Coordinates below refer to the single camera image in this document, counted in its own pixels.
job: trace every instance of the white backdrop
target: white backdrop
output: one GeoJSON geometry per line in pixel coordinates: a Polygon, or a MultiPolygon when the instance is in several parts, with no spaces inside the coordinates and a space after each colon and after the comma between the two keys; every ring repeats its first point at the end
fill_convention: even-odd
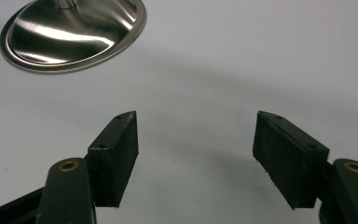
{"type": "MultiPolygon", "coordinates": [[[[27,3],[0,0],[0,31],[27,3]]],[[[140,155],[99,223],[319,223],[319,204],[292,211],[255,162],[256,113],[358,160],[358,1],[144,3],[137,41],[90,69],[34,75],[0,54],[0,205],[136,110],[140,155]]]]}

